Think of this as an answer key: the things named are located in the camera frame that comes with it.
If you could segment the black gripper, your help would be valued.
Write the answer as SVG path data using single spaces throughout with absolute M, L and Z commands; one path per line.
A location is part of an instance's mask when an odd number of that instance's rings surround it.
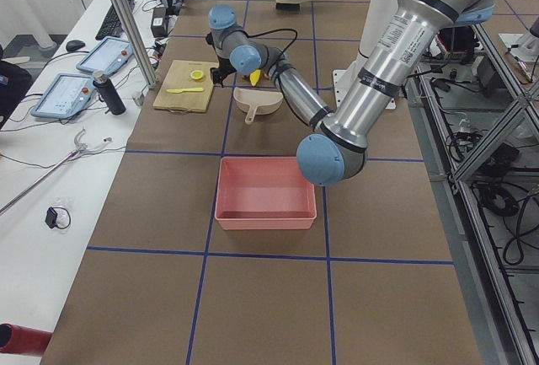
M 227 77 L 236 72 L 236 68 L 229 61 L 219 61 L 217 67 L 210 68 L 211 81 L 223 87 Z

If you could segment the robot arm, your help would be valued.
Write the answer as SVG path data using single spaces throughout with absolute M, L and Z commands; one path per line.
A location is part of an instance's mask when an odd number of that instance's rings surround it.
M 230 74 L 269 74 L 296 116 L 312 128 L 296 150 L 302 175 L 314 185 L 331 186 L 358 174 L 366 163 L 367 135 L 396 97 L 424 50 L 443 29 L 481 23 L 492 16 L 494 0 L 397 0 L 365 65 L 336 110 L 306 83 L 284 51 L 258 43 L 237 24 L 233 8 L 220 4 L 208 14 L 206 41 L 218 56 L 213 83 Z

